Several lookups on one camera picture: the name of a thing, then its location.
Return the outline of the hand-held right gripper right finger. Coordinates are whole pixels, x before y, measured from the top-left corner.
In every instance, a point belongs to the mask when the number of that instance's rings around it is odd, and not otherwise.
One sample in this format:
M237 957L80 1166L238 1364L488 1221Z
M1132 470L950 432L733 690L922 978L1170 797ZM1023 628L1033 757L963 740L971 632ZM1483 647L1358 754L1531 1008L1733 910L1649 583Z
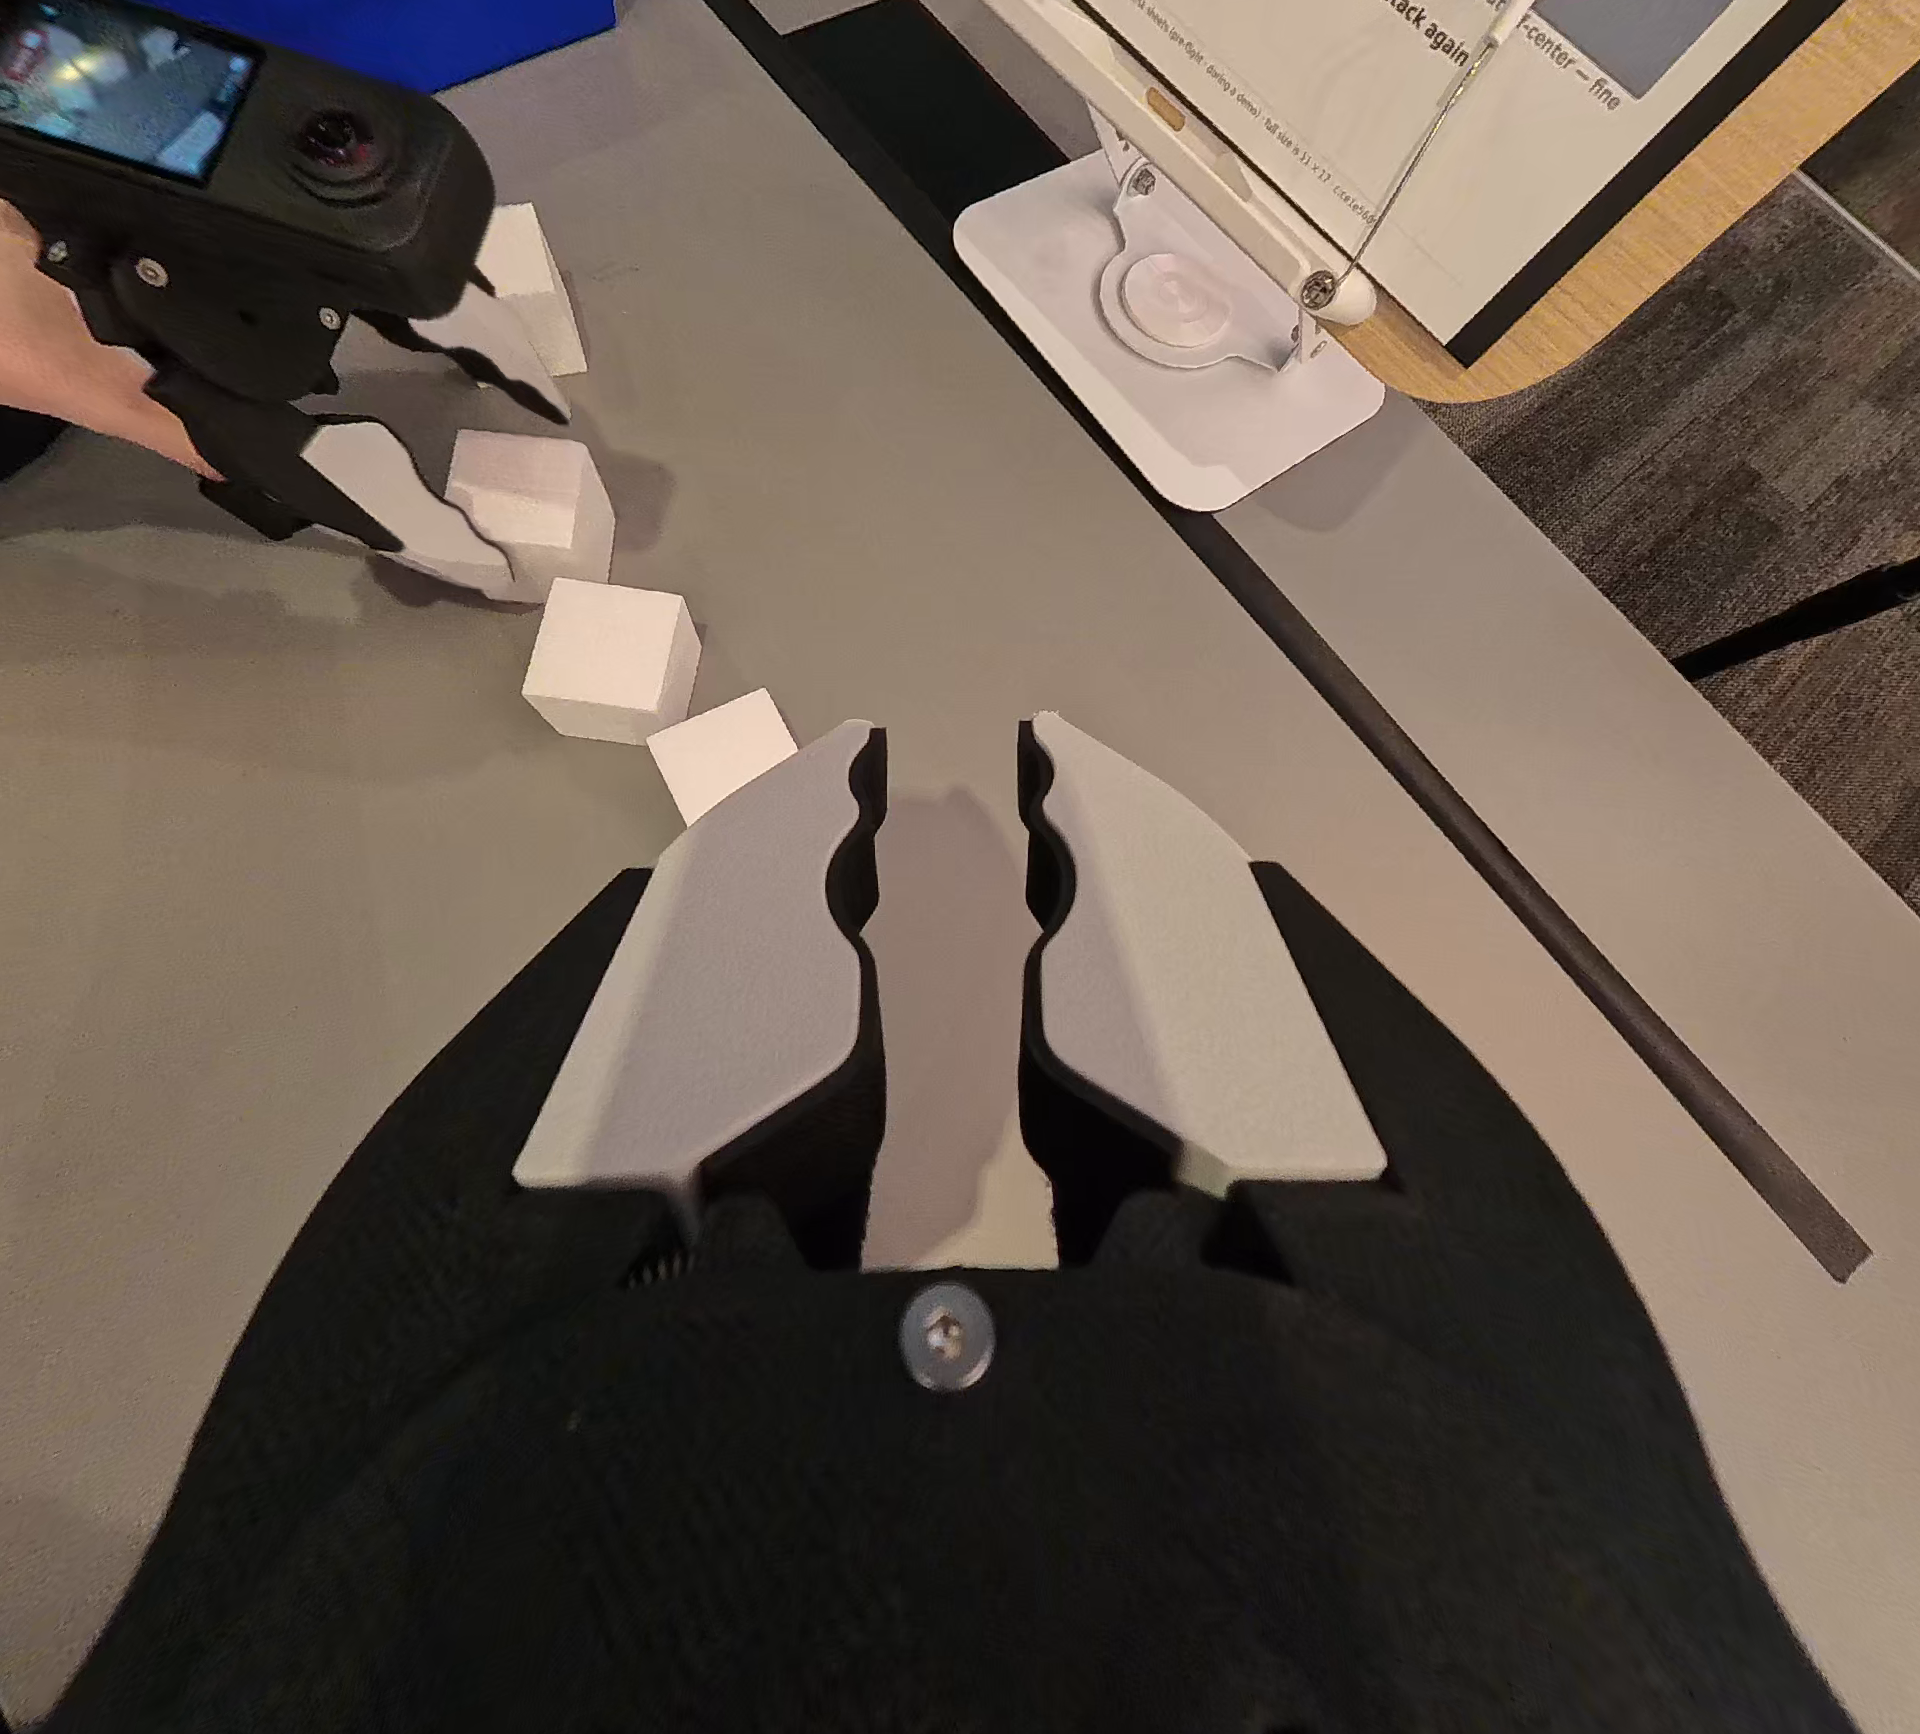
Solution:
M1378 1182L1386 1150L1255 860L1165 779L1021 725L1021 1139L1065 1269L1141 1194Z

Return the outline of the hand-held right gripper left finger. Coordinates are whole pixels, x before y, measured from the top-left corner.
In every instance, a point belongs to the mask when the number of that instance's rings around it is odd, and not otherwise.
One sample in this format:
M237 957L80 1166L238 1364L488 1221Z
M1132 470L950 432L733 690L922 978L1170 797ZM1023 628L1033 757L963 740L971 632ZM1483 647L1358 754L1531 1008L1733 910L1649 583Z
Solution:
M690 1237L762 1199L813 1269L856 1269L886 1130L877 961L884 728L847 721L679 834L515 1163L531 1194L640 1192Z

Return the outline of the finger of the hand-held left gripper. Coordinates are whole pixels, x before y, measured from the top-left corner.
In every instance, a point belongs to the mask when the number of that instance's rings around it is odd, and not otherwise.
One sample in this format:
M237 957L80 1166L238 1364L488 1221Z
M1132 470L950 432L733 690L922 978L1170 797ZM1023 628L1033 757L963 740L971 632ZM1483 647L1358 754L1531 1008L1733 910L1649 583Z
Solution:
M490 282L464 282L458 300L441 314L406 314L368 302L344 304L344 311L401 355L443 360L472 385L492 389L555 426L572 422L559 381Z
M302 461L396 539L390 560L492 603L519 603L510 558L426 484L390 426L349 416L318 416L315 426Z

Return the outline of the white foam cube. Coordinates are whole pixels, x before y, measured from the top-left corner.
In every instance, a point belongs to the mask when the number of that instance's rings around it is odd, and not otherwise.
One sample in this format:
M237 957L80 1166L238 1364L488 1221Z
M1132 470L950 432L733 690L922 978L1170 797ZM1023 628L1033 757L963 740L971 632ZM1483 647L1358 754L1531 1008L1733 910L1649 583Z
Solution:
M462 428L444 498L509 563L510 585L490 598L541 606L561 581L613 583L614 507L584 445Z
M552 379L589 374L589 355L562 270L538 210L512 205L492 210L477 273L492 297L516 317Z
M800 750L765 689L661 728L645 747L687 829Z
M561 737L640 747L690 717L700 663L683 594L561 578L520 692Z

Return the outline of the person's left hand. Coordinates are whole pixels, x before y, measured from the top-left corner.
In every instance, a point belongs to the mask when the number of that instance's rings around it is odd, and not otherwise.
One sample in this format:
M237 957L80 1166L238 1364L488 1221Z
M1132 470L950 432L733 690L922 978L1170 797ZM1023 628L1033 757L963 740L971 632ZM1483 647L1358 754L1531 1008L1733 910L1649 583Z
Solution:
M77 297L38 269L38 257L37 228L4 203L4 426L22 426L27 418L79 426L220 480L181 421L147 392L152 366L132 350L98 343Z

